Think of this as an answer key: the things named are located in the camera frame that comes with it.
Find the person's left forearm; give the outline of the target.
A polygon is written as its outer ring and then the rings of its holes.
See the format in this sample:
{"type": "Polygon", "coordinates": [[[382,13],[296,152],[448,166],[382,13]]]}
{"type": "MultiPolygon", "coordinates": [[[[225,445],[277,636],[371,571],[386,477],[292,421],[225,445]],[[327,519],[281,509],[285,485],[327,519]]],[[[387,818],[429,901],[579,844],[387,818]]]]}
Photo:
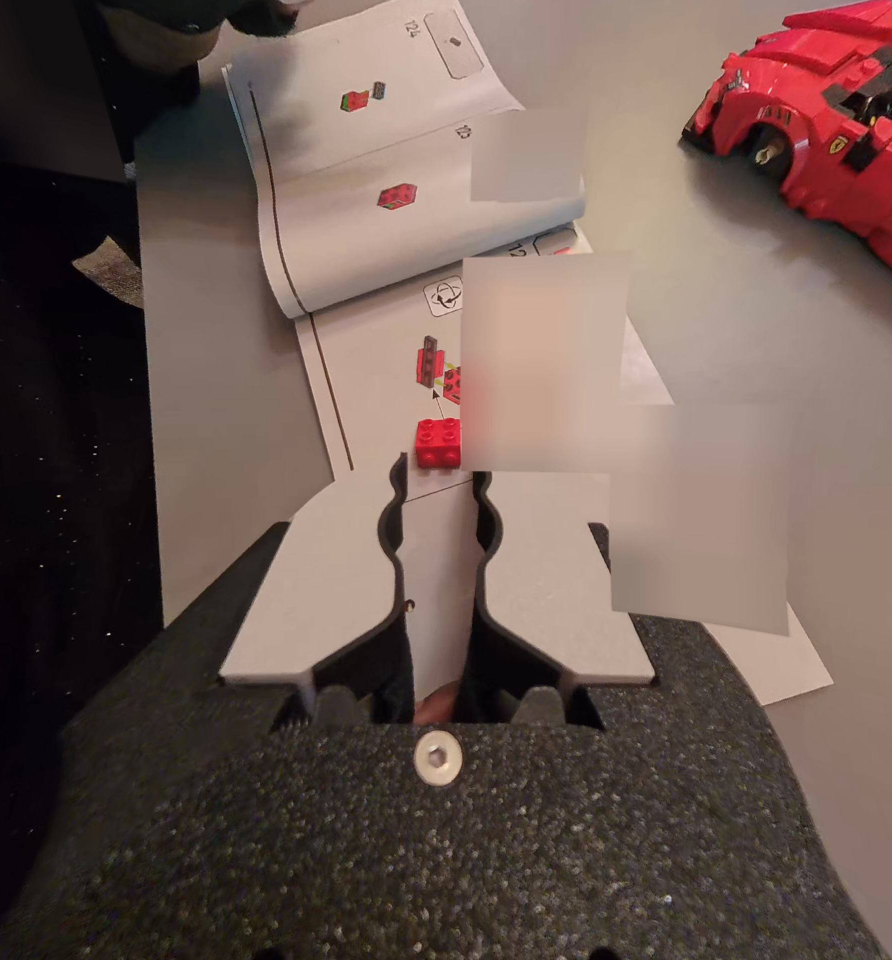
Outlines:
{"type": "Polygon", "coordinates": [[[93,6],[131,66],[173,77],[212,53],[224,24],[261,39],[289,34],[303,2],[98,1],[93,6]]]}

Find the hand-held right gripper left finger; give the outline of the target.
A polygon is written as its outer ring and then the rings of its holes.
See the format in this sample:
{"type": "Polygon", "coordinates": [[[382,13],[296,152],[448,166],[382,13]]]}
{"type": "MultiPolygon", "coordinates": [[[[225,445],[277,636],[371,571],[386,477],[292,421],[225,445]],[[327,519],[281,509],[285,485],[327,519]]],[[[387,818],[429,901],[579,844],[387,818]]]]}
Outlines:
{"type": "Polygon", "coordinates": [[[314,672],[402,610],[407,456],[342,474],[300,508],[219,669],[230,686],[312,687],[314,672]]]}

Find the lego instruction booklet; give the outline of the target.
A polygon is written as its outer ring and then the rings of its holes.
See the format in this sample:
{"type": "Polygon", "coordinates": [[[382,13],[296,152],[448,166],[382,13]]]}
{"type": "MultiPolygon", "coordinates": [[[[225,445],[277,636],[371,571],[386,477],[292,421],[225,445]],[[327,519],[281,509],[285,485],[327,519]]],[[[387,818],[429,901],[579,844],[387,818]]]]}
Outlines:
{"type": "Polygon", "coordinates": [[[474,669],[515,698],[653,685],[528,687],[556,679],[552,660],[484,604],[490,474],[603,474],[610,500],[614,429],[677,411],[627,315],[628,256],[595,253],[578,223],[589,91],[521,102],[460,2],[371,6],[223,74],[332,482],[407,456],[402,610],[290,685],[308,707],[332,686],[362,697],[399,654],[408,698],[474,669]],[[419,469],[417,423],[440,418],[461,421],[461,466],[419,469]]]}

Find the red lego car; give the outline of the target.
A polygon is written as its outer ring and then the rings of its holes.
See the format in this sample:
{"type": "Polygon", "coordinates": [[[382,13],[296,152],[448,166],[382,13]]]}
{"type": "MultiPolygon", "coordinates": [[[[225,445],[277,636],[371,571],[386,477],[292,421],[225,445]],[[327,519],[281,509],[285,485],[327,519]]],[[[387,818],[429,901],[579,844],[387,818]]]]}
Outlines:
{"type": "Polygon", "coordinates": [[[743,154],[892,268],[892,1],[789,15],[721,68],[682,137],[743,154]]]}

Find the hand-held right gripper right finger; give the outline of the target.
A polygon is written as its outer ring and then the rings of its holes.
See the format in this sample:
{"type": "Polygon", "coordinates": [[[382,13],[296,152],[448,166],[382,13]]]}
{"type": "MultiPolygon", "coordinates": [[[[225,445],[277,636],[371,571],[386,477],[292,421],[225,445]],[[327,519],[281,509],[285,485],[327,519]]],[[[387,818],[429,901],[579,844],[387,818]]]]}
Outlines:
{"type": "Polygon", "coordinates": [[[499,544],[485,561],[485,612],[557,675],[526,685],[649,685],[654,667],[630,615],[612,608],[611,573],[590,527],[609,522],[608,477],[495,471],[488,480],[499,544]]]}

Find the red square lego brick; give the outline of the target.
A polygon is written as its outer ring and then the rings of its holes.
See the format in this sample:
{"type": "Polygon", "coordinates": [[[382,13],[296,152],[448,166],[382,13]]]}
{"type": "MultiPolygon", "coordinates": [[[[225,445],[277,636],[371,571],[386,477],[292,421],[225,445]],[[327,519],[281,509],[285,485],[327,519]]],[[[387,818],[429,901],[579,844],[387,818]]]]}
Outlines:
{"type": "Polygon", "coordinates": [[[461,466],[461,421],[457,417],[421,419],[414,450],[420,470],[457,470],[461,466]]]}

